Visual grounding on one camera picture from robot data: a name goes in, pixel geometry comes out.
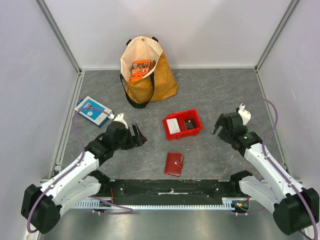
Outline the red plastic bin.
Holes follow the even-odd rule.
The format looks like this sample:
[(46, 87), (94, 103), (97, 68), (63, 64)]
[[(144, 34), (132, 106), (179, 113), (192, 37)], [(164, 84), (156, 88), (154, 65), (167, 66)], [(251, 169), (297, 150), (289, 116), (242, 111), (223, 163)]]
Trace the red plastic bin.
[[(167, 119), (174, 119), (174, 118), (176, 118), (178, 121), (178, 124), (180, 127), (180, 132), (175, 133), (173, 135), (170, 135), (166, 120)], [(184, 121), (188, 120), (188, 119), (194, 119), (195, 124), (196, 124), (196, 128), (191, 129), (191, 130), (186, 130)], [(200, 116), (195, 108), (190, 109), (190, 110), (186, 110), (186, 111), (171, 113), (163, 119), (162, 123), (164, 126), (166, 139), (168, 141), (180, 140), (181, 138), (196, 136), (199, 134), (200, 130), (203, 129), (203, 125), (201, 123)]]

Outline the red leather card holder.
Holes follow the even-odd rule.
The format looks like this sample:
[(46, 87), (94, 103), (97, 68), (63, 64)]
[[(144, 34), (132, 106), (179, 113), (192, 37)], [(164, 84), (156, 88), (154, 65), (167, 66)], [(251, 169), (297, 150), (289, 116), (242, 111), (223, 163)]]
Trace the red leather card holder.
[(169, 176), (180, 177), (183, 166), (183, 155), (180, 152), (169, 152), (166, 157), (164, 173)]

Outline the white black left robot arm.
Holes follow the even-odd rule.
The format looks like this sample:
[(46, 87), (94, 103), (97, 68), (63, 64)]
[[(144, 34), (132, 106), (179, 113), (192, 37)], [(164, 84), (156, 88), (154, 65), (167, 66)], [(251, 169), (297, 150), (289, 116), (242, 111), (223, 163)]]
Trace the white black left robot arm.
[(68, 167), (40, 186), (26, 188), (21, 215), (27, 220), (27, 231), (46, 234), (80, 201), (96, 194), (106, 196), (110, 178), (98, 168), (117, 150), (140, 147), (146, 141), (136, 124), (128, 127), (124, 120), (112, 121)]

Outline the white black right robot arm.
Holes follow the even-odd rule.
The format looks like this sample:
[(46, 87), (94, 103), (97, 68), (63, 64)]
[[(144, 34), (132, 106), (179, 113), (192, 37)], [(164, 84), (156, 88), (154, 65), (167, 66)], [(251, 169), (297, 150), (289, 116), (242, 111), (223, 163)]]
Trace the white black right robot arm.
[(320, 196), (314, 188), (306, 189), (275, 160), (263, 140), (247, 123), (251, 114), (238, 110), (221, 114), (212, 134), (228, 143), (250, 162), (263, 176), (259, 182), (247, 170), (230, 177), (229, 191), (235, 197), (248, 195), (267, 209), (277, 227), (291, 235), (310, 226), (316, 227), (320, 220)]

